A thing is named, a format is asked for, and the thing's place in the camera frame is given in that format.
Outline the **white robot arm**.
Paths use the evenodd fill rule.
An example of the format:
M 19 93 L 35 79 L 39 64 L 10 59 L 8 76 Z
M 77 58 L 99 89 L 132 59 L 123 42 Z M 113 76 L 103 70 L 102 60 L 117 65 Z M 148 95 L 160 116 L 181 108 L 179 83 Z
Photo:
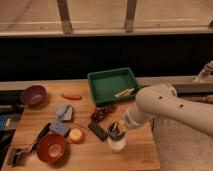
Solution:
M 108 131 L 120 139 L 128 129 L 142 127 L 155 116 L 173 119 L 213 137 L 213 105 L 181 99 L 171 84 L 142 88 L 123 118 L 112 123 Z

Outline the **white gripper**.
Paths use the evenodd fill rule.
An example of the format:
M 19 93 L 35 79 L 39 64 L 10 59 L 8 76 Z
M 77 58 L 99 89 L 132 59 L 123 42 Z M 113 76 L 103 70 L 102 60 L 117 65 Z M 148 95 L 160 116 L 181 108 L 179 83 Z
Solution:
M 142 126 L 141 123 L 136 122 L 129 112 L 126 112 L 123 116 L 124 125 L 128 129 L 136 129 Z M 120 122 L 114 122 L 109 128 L 108 128 L 108 134 L 113 140 L 121 140 L 125 133 L 126 129 L 124 125 Z

